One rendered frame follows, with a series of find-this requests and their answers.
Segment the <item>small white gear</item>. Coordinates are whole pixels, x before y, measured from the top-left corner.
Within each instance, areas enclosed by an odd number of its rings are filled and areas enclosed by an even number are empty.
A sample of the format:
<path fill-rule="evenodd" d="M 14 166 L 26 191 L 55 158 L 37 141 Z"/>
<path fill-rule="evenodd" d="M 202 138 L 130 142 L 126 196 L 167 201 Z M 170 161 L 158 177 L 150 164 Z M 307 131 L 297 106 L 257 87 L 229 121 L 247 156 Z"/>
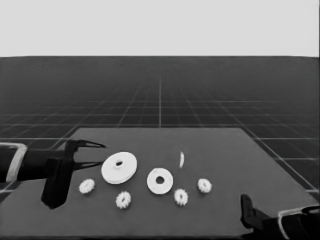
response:
<path fill-rule="evenodd" d="M 208 179 L 201 178 L 198 180 L 198 189 L 201 193 L 207 194 L 212 189 L 212 184 Z"/>
<path fill-rule="evenodd" d="M 131 194 L 127 191 L 122 191 L 116 197 L 115 203 L 119 209 L 126 209 L 131 203 Z"/>
<path fill-rule="evenodd" d="M 177 205 L 185 206 L 188 203 L 188 193 L 184 189 L 177 189 L 174 192 L 174 200 Z"/>
<path fill-rule="evenodd" d="M 79 185 L 79 192 L 81 194 L 90 193 L 95 187 L 95 181 L 93 179 L 86 179 Z"/>

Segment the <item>white round carrier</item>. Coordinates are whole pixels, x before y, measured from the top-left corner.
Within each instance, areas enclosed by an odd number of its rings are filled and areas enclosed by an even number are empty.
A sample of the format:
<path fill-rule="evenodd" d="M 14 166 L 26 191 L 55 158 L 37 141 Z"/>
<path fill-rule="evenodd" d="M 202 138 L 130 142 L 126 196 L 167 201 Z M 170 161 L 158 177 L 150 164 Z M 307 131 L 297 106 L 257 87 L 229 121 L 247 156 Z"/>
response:
<path fill-rule="evenodd" d="M 156 195 L 168 193 L 173 187 L 173 182 L 173 175 L 165 168 L 154 168 L 147 176 L 148 189 Z"/>

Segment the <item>large thick white disc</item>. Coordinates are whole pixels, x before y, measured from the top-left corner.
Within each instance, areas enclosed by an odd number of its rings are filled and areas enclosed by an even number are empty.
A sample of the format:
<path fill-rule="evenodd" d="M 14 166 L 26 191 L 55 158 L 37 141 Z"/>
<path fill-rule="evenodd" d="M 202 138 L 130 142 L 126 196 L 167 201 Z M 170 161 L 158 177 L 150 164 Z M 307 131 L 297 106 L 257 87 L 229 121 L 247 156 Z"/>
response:
<path fill-rule="evenodd" d="M 117 152 L 104 161 L 101 174 L 109 184 L 122 184 L 135 174 L 137 166 L 137 159 L 132 153 Z"/>

